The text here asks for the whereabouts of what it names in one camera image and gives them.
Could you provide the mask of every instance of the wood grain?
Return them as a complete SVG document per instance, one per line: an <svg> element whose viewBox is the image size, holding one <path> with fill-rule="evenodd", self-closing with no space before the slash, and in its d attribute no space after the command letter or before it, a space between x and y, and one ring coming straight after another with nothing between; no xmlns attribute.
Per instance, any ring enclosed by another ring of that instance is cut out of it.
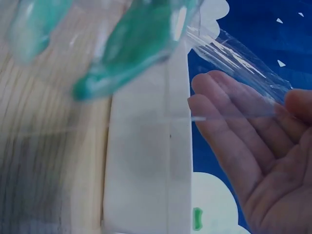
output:
<svg viewBox="0 0 312 234"><path fill-rule="evenodd" d="M68 96L103 14L73 7L31 66L0 42L0 233L100 232L110 99Z"/></svg>

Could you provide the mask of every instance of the green plastic object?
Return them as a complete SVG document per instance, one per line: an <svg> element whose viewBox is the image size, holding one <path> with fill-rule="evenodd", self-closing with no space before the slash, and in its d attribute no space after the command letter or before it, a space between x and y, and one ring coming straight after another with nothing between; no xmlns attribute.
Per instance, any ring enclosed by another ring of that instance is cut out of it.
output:
<svg viewBox="0 0 312 234"><path fill-rule="evenodd" d="M109 36L102 57L73 88L76 100L111 95L177 47L203 0L134 0Z"/></svg>
<svg viewBox="0 0 312 234"><path fill-rule="evenodd" d="M196 207L193 208L193 230L194 231L200 231L203 228L203 224L201 221L203 211Z"/></svg>
<svg viewBox="0 0 312 234"><path fill-rule="evenodd" d="M31 63L49 45L50 35L73 0L20 0L9 29L10 49L16 60Z"/></svg>

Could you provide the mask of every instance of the finger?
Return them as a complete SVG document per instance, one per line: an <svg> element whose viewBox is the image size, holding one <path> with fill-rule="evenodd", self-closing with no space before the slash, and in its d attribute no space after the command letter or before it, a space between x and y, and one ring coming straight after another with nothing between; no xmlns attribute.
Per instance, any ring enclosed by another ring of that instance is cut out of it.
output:
<svg viewBox="0 0 312 234"><path fill-rule="evenodd" d="M285 97L286 109L301 121L312 124L312 91L294 89Z"/></svg>
<svg viewBox="0 0 312 234"><path fill-rule="evenodd" d="M188 99L195 116L213 115L213 120L198 121L196 125L210 144L222 169L227 174L242 204L262 179L262 172L244 142L229 128L220 112L204 95Z"/></svg>
<svg viewBox="0 0 312 234"><path fill-rule="evenodd" d="M223 90L231 95L233 103L244 114L254 114L255 108L268 114L274 113L272 103L256 90L251 87L246 88L248 86L242 85L223 72L211 72L211 75ZM284 157L294 146L294 143L278 125L274 117L251 117L248 121L257 130L276 158Z"/></svg>
<svg viewBox="0 0 312 234"><path fill-rule="evenodd" d="M205 95L225 116L229 128L246 144L262 172L269 172L275 161L273 153L219 85L208 74L202 74L193 79L192 87L197 94Z"/></svg>
<svg viewBox="0 0 312 234"><path fill-rule="evenodd" d="M279 125L287 133L294 144L298 144L302 135L307 131L308 126L290 114L287 109L276 103L275 104L276 119Z"/></svg>

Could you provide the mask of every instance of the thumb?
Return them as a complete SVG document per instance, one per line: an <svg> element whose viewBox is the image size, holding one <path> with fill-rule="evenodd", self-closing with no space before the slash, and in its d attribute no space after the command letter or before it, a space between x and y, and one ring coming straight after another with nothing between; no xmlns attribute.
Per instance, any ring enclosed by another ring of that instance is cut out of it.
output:
<svg viewBox="0 0 312 234"><path fill-rule="evenodd" d="M312 124L312 91L303 89L290 90L285 97L285 106L295 117Z"/></svg>

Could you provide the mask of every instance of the hand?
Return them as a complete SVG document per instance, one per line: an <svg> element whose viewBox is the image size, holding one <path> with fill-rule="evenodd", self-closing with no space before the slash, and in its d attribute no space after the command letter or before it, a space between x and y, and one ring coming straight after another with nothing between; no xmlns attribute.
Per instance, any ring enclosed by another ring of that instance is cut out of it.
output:
<svg viewBox="0 0 312 234"><path fill-rule="evenodd" d="M253 233L312 233L312 91L290 91L283 107L219 71L196 76L192 88L193 116L211 117L197 127ZM270 106L274 117L252 117Z"/></svg>

